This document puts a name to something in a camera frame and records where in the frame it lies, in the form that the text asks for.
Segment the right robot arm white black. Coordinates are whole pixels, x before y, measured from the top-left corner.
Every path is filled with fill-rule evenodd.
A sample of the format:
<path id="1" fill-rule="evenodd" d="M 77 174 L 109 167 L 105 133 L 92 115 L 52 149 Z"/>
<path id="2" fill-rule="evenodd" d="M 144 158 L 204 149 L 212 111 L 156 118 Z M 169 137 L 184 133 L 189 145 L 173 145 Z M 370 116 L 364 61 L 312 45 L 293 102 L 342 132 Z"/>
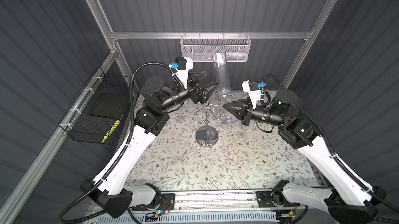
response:
<path id="1" fill-rule="evenodd" d="M 376 206 L 385 198 L 385 191 L 357 176 L 332 151 L 319 126 L 308 117 L 299 117 L 301 99 L 290 90 L 279 90 L 268 106 L 258 105 L 257 100 L 247 97 L 223 107 L 243 125 L 256 121 L 277 126 L 281 138 L 315 165 L 332 185 L 314 189 L 282 179 L 270 195 L 273 203 L 276 206 L 299 203 L 317 208 L 340 224 L 367 224 L 377 220 Z"/>

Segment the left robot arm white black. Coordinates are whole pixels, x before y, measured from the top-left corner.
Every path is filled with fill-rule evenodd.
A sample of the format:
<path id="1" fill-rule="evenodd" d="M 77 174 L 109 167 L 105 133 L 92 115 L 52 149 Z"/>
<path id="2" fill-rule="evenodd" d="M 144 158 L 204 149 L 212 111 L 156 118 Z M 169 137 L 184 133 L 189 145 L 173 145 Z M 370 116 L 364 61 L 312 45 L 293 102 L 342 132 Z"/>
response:
<path id="1" fill-rule="evenodd" d="M 125 187 L 125 181 L 145 149 L 155 140 L 169 120 L 168 109 L 191 99 L 193 103 L 205 104 L 217 89 L 218 82 L 210 82 L 202 87 L 198 83 L 206 72 L 187 74 L 187 87 L 172 90 L 166 86 L 159 75 L 149 77 L 140 93 L 146 105 L 136 111 L 132 130 L 125 137 L 106 167 L 92 181 L 85 180 L 81 189 L 88 192 L 100 182 L 101 185 L 89 194 L 103 211 L 113 218 L 120 217 L 130 207 L 146 205 L 157 208 L 161 202 L 161 191 L 156 186 L 146 183 L 137 188 Z"/>

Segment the chrome wine glass rack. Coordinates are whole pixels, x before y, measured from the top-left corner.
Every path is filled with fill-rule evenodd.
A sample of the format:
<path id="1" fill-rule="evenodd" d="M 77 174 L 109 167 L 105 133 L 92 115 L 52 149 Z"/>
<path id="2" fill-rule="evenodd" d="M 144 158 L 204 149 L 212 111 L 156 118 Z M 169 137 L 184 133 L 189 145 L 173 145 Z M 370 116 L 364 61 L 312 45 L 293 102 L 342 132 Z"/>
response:
<path id="1" fill-rule="evenodd" d="M 228 116 L 223 109 L 226 98 L 212 99 L 206 104 L 189 103 L 188 107 L 194 107 L 191 120 L 196 124 L 202 124 L 196 130 L 195 139 L 201 148 L 212 148 L 219 140 L 218 129 L 229 125 Z"/>

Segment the items in white basket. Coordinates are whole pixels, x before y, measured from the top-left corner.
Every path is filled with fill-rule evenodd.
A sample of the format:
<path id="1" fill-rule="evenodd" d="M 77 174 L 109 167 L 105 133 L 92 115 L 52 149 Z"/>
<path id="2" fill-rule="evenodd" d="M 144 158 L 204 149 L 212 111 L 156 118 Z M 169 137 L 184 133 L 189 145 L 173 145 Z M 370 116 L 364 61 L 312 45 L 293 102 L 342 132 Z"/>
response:
<path id="1" fill-rule="evenodd" d="M 225 54 L 227 62 L 246 62 L 247 54 L 242 52 L 228 52 Z"/>

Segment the floral patterned table mat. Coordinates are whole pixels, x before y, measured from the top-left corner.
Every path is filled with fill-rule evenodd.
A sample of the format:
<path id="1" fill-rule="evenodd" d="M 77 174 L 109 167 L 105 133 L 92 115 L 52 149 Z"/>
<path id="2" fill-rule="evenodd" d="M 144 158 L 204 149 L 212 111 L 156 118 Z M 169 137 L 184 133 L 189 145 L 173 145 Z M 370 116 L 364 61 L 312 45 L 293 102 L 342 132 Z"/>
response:
<path id="1" fill-rule="evenodd" d="M 279 135 L 278 129 L 251 122 L 248 139 L 237 137 L 239 122 L 218 129 L 212 148 L 201 148 L 195 139 L 202 124 L 191 120 L 194 107 L 174 106 L 169 121 L 138 159 L 125 186 L 151 183 L 162 191 L 272 188 L 280 180 L 319 187 L 320 180 L 305 156 Z M 186 122 L 175 116 L 185 113 Z"/>

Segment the yellow black striped item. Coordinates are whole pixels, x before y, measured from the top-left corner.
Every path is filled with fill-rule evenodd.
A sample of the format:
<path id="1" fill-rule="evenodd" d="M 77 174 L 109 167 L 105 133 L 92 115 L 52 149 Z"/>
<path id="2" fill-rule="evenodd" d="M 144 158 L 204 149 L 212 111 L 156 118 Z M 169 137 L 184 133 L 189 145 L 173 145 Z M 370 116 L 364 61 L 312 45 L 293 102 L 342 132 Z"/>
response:
<path id="1" fill-rule="evenodd" d="M 115 129 L 120 125 L 120 120 L 116 120 L 114 124 L 111 126 L 111 128 L 107 131 L 107 133 L 104 135 L 101 143 L 105 143 L 106 140 L 110 139 L 110 136 L 112 133 L 115 131 Z"/>

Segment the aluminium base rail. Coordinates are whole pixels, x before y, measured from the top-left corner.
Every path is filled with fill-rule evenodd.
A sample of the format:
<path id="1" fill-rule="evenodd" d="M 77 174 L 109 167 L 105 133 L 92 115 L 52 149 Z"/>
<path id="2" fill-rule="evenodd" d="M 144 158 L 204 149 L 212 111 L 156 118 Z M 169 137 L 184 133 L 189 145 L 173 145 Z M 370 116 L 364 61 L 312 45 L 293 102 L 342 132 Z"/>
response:
<path id="1" fill-rule="evenodd" d="M 220 190 L 161 192 L 149 186 L 123 189 L 117 195 L 95 190 L 89 197 L 108 214 L 119 217 L 125 210 L 159 211 L 182 208 L 297 208 L 301 205 L 327 211 L 325 200 L 333 195 L 329 188 L 287 185 L 288 189 Z"/>

